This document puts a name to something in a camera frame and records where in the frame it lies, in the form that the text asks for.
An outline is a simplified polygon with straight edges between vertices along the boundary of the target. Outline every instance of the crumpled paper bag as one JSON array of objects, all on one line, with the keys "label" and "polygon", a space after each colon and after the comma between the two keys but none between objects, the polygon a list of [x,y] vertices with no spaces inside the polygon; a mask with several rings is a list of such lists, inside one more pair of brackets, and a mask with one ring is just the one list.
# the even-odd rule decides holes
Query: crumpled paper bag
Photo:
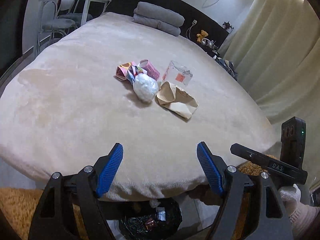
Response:
[{"label": "crumpled paper bag", "polygon": [[168,81],[162,84],[156,97],[161,106],[186,119],[190,119],[199,106],[199,102],[185,90]]}]

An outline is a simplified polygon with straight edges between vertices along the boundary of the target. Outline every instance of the bed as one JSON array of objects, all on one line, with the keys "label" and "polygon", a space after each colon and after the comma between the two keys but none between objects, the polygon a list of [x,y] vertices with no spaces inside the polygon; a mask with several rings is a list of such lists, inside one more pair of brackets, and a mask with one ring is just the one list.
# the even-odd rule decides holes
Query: bed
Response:
[{"label": "bed", "polygon": [[[193,73],[187,92],[199,108],[185,121],[141,103],[116,67],[149,59],[164,73],[171,60]],[[205,141],[227,165],[243,159],[233,143],[263,152],[276,134],[256,103],[200,47],[186,38],[106,13],[47,47],[0,98],[0,156],[34,180],[78,173],[119,142],[124,158],[105,198],[142,201],[207,183],[196,157]]]}]

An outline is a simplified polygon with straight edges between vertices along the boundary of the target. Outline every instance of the silver screw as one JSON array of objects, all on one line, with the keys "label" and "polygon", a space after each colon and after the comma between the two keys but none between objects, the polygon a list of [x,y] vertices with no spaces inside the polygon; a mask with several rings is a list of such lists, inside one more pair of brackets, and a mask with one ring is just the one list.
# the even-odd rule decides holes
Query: silver screw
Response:
[{"label": "silver screw", "polygon": [[237,168],[236,168],[235,166],[229,166],[229,167],[228,167],[228,171],[234,173],[234,172],[237,171]]},{"label": "silver screw", "polygon": [[60,173],[55,172],[54,174],[52,174],[52,177],[53,177],[54,179],[57,179],[57,178],[60,177]]},{"label": "silver screw", "polygon": [[263,177],[264,179],[269,178],[269,174],[266,172],[261,173],[261,177]]},{"label": "silver screw", "polygon": [[93,170],[93,168],[92,168],[92,166],[86,166],[86,167],[84,167],[84,172],[86,172],[86,173],[90,173],[92,170]]}]

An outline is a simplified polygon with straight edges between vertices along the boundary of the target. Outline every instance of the red square sticker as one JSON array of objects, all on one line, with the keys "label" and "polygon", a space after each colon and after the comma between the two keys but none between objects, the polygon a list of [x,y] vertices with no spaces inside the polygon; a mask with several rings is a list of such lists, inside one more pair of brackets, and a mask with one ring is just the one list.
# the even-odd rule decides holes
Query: red square sticker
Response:
[{"label": "red square sticker", "polygon": [[183,80],[184,80],[184,78],[185,78],[185,76],[184,75],[181,75],[180,73],[177,75],[177,77],[176,77],[176,81],[179,81],[179,82],[183,82]]}]

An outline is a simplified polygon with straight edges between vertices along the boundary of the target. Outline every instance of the curtain fold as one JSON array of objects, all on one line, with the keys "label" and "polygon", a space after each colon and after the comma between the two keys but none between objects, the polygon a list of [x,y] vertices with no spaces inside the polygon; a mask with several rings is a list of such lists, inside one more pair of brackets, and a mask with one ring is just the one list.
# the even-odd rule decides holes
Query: curtain fold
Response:
[{"label": "curtain fold", "polygon": [[279,135],[291,117],[306,121],[303,167],[319,184],[320,20],[308,1],[255,0],[224,59]]}]

